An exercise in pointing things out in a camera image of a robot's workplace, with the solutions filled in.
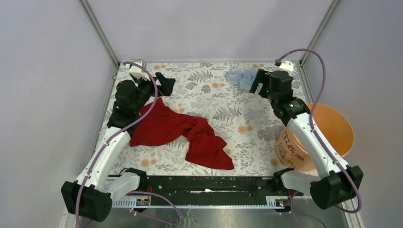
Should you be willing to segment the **orange plastic trash bin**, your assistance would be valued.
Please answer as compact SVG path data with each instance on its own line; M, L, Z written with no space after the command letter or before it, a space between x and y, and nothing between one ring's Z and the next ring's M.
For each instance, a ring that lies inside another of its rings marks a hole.
M318 104L314 111L314 121L335 151L346 156L354 145L354 132L349 121L336 109ZM314 163L300 140L285 128L277 144L279 160L282 164L302 172L315 169Z

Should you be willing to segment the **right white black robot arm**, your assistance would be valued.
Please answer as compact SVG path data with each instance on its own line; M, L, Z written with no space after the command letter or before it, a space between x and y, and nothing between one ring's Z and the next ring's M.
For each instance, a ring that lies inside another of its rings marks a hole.
M250 88L270 101L277 118L299 139L310 156L318 176L306 175L292 168L277 173L279 179L272 183L273 191L280 196L291 189L309 195L321 209L338 207L347 200L357 199L357 208L362 207L359 187L364 176L359 166L350 166L333 148L313 119L313 109L293 95L293 77L287 71L269 72L258 69Z

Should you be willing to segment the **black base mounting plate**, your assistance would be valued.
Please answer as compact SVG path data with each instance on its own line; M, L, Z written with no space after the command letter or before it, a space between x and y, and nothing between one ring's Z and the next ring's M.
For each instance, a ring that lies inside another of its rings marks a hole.
M287 203L295 192L280 187L272 177L146 176L136 192L150 192L158 203L241 204L257 203L263 197Z

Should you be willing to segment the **aluminium frame post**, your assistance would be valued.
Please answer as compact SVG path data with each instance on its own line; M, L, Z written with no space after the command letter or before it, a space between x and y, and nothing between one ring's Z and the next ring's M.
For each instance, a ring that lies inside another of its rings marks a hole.
M91 23L96 35L98 36L102 46L106 50L109 58L111 59L111 61L113 62L113 64L116 67L119 67L120 62L118 60L118 57L117 57L116 53L114 52L110 42L108 41L98 19L96 18L96 15L95 15L89 1L88 0L79 0L79 3L81 4L86 16L88 17L89 22Z
M330 6L326 10L324 17L322 18L317 30L314 33L314 36L312 37L312 39L307 47L308 49L313 50L315 48L315 46L317 45L318 41L320 40L327 24L329 23L330 19L332 18L333 14L336 11L340 2L341 2L341 0L332 0L331 1Z

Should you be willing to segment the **floral patterned table mat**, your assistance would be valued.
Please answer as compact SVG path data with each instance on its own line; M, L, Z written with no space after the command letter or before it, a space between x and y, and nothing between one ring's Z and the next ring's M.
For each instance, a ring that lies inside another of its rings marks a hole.
M271 176L308 160L306 155L292 157L284 147L278 152L277 141L284 126L269 101L231 85L225 77L232 70L273 71L273 62L148 62L146 68L176 80L171 96L163 97L164 104L179 114L205 118L226 142L224 152L232 159L234 169L209 169L187 162L189 142L181 136L159 147L126 145L112 164L112 175L124 168L136 168L150 175Z

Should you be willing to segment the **right aluminium frame post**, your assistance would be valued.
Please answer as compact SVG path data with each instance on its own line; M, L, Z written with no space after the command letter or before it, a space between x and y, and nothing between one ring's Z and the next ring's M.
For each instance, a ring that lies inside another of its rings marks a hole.
M313 50L315 48L315 46L317 45L318 41L320 40L327 24L329 23L330 19L332 18L333 14L336 11L340 2L341 2L341 0L332 0L331 1L330 6L326 10L324 17L322 18L317 30L314 33L314 36L312 37L312 39L307 47L308 49Z

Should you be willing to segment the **left aluminium frame post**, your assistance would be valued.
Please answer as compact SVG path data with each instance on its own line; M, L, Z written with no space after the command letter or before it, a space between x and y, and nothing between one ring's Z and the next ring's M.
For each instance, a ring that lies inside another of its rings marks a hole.
M89 1L88 0L79 0L79 3L81 4L86 16L88 17L89 22L91 23L96 35L98 36L102 46L106 50L109 58L111 59L111 61L113 62L113 64L116 67L119 67L120 62L118 60L118 57L117 57L116 53L114 52L110 42L108 41L98 19L96 18L96 15L95 15Z

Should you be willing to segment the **red cloth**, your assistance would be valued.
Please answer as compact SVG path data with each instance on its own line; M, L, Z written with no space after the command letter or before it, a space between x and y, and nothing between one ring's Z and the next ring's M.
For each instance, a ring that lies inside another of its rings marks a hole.
M129 145L162 146L183 136L189 141L185 160L219 170L233 170L234 164L224 151L226 142L215 134L207 119L176 113L161 98L140 121Z

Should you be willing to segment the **light blue plastic trash bag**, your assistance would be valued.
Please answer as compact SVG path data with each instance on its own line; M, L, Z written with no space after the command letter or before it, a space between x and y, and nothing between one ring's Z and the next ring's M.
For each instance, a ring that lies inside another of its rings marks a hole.
M250 90L256 78L257 69L250 68L246 71L232 70L224 74L228 82L233 86L238 86L242 90Z

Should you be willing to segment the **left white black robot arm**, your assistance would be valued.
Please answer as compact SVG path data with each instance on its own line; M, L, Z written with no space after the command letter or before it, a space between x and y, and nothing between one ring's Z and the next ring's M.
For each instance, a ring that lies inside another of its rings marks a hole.
M142 195L147 191L146 172L138 169L127 169L111 183L107 183L107 178L115 159L142 120L141 109L151 97L170 96L175 82L157 72L153 80L132 77L117 84L112 114L101 145L76 180L62 185L61 193L70 214L102 222L113 203L124 195L131 191Z

